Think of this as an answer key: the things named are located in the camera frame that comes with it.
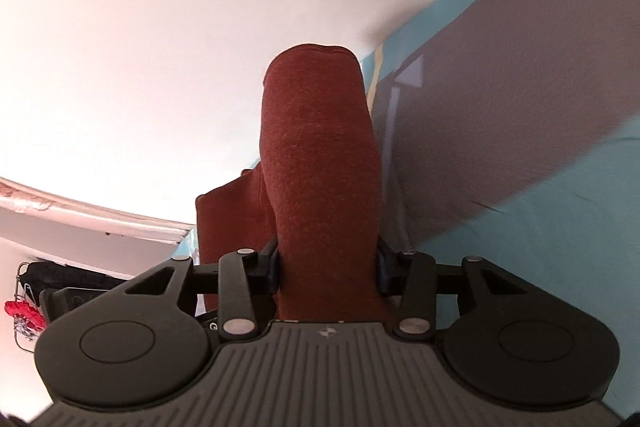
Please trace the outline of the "white window ledge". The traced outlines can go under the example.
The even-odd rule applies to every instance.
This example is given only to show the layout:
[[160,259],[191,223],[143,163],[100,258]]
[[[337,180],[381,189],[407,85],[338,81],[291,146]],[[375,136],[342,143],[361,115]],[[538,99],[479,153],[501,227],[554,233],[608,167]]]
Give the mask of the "white window ledge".
[[61,225],[174,245],[181,243],[195,228],[190,223],[140,216],[79,202],[6,178],[1,179],[1,208]]

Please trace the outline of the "black object by wall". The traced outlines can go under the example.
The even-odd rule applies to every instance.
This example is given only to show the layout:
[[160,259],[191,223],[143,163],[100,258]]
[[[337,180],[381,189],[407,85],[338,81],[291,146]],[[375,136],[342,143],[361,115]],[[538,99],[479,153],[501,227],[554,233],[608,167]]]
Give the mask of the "black object by wall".
[[118,277],[53,261],[30,262],[18,281],[26,296],[40,309],[47,325],[125,283]]

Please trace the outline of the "dark red knit sweater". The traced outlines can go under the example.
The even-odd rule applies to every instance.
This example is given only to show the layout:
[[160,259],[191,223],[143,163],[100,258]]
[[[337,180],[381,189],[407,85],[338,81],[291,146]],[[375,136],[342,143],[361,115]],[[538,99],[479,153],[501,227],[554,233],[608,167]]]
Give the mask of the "dark red knit sweater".
[[259,157],[196,199],[201,262],[277,239],[280,319],[393,323],[375,286],[381,161],[352,52],[307,43],[271,62]]

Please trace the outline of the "blue and mauve bedsheet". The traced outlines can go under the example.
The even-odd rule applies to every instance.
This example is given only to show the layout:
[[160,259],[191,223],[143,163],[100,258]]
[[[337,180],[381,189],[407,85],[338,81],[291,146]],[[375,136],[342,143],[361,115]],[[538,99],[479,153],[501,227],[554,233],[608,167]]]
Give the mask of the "blue and mauve bedsheet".
[[378,237],[485,257],[613,329],[606,399],[639,407],[639,0],[475,0],[359,63],[382,173]]

